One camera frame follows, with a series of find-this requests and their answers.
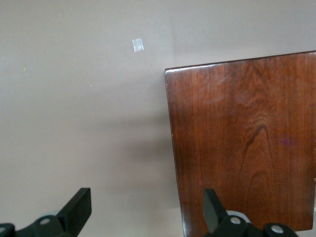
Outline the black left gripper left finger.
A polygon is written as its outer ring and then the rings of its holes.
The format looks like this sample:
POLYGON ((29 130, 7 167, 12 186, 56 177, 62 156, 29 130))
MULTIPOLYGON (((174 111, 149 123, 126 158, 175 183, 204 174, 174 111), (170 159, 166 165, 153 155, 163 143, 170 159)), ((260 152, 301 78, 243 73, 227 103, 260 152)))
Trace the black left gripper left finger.
POLYGON ((56 214, 38 218, 16 230, 12 223, 1 223, 2 237, 77 237, 92 213, 91 188, 81 188, 56 214))

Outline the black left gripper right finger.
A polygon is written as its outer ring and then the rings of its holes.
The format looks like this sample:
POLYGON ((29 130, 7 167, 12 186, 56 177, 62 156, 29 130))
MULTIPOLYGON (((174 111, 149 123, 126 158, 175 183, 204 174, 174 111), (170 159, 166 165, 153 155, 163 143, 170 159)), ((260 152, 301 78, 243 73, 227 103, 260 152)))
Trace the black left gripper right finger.
POLYGON ((262 229, 238 211, 227 211, 213 189, 203 191, 203 216, 208 228, 206 237, 295 237, 287 225, 267 223, 262 229))

